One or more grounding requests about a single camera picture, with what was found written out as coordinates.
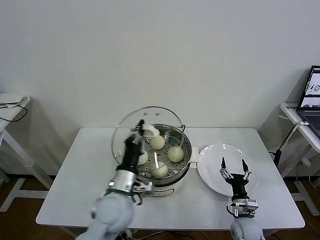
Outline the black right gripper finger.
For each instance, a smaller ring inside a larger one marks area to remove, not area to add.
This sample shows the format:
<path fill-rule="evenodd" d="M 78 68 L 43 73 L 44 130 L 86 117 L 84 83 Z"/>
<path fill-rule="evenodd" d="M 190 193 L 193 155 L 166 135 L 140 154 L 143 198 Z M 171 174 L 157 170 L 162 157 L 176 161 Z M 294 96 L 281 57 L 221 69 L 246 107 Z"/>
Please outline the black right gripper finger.
<path fill-rule="evenodd" d="M 243 179 L 249 180 L 252 172 L 249 170 L 249 167 L 244 159 L 241 160 L 241 163 L 242 163 L 242 168 L 243 168 Z"/>
<path fill-rule="evenodd" d="M 226 179 L 232 179 L 233 176 L 229 173 L 229 171 L 227 170 L 227 167 L 226 167 L 226 162 L 225 162 L 225 158 L 222 157 L 222 161 L 221 161 L 221 168 L 219 170 L 221 176 L 223 177 L 224 180 Z"/>

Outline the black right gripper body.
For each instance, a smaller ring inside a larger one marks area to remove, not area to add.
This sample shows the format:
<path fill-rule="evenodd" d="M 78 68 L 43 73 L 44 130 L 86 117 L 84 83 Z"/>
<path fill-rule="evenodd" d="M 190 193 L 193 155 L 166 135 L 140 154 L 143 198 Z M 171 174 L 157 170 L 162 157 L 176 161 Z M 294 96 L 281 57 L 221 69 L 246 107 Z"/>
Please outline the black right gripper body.
<path fill-rule="evenodd" d="M 225 182 L 231 185 L 232 188 L 232 200 L 249 199 L 246 191 L 246 184 L 249 180 L 245 178 L 244 174 L 232 173 L 230 178 L 226 178 Z"/>

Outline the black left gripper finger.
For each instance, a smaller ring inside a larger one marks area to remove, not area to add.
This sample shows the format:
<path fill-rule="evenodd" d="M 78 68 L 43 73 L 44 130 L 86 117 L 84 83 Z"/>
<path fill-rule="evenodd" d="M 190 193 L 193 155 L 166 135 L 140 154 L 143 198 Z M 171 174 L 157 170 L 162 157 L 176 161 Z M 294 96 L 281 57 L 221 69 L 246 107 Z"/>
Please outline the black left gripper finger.
<path fill-rule="evenodd" d="M 131 133 L 130 135 L 133 137 L 143 137 L 144 136 L 144 124 L 145 124 L 145 120 L 141 119 L 138 124 L 131 129 Z"/>
<path fill-rule="evenodd" d="M 150 151 L 150 138 L 147 136 L 142 136 L 141 141 L 141 152 L 148 153 Z"/>

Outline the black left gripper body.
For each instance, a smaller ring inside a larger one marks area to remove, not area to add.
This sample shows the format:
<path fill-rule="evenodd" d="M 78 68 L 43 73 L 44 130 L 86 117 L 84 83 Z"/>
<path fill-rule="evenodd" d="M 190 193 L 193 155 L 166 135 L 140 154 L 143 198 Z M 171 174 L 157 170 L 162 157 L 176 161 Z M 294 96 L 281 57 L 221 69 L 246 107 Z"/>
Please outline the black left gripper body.
<path fill-rule="evenodd" d="M 141 138 L 137 138 L 131 135 L 125 140 L 124 143 L 124 156 L 122 158 L 121 164 L 117 166 L 116 170 L 124 170 L 131 173 L 137 173 L 139 157 L 142 155 L 143 151 L 143 141 Z"/>

